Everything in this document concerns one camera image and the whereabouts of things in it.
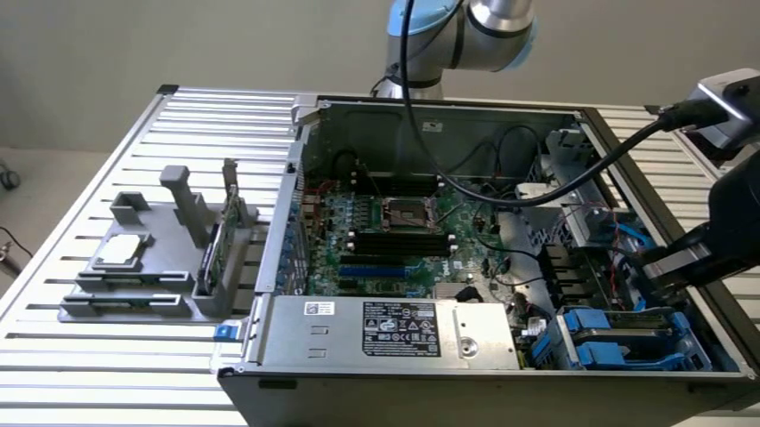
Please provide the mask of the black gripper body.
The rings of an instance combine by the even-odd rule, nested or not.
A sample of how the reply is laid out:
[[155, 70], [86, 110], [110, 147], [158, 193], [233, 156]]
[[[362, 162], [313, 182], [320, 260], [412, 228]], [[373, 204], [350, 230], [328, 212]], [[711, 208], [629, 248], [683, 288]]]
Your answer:
[[708, 244], [718, 277], [759, 265], [759, 153], [714, 184], [710, 192]]

